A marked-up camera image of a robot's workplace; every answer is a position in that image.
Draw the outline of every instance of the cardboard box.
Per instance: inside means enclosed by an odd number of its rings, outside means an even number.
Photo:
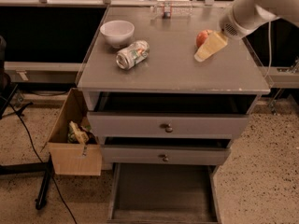
[[[81,123],[86,117],[87,106],[83,93],[72,89],[48,139],[48,147],[56,175],[100,175],[102,155],[99,144],[87,145],[87,155],[83,156],[84,146],[68,144],[68,124]]]

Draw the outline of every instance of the red apple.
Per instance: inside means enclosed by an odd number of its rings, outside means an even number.
[[[200,46],[202,46],[202,45],[205,43],[207,37],[208,37],[212,32],[213,32],[212,30],[208,30],[208,29],[206,29],[206,30],[204,30],[204,31],[201,31],[201,32],[197,35],[197,37],[196,37],[196,47],[197,47],[197,48],[200,48]]]

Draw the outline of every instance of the drawer handle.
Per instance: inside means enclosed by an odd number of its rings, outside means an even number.
[[[169,161],[169,158],[168,158],[168,156],[166,154],[160,154],[158,157],[161,158],[162,161],[164,161],[164,162],[168,162]]]
[[[174,131],[174,129],[171,127],[171,124],[162,124],[160,127],[165,129],[167,133],[171,133]]]

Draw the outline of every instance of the white bowl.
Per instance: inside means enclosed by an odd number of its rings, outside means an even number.
[[[110,46],[120,49],[132,42],[134,29],[129,21],[109,21],[101,26],[100,32]]]

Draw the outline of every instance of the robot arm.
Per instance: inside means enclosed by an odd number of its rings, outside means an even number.
[[[299,26],[299,0],[234,0],[220,26],[228,37],[241,39],[279,18]]]

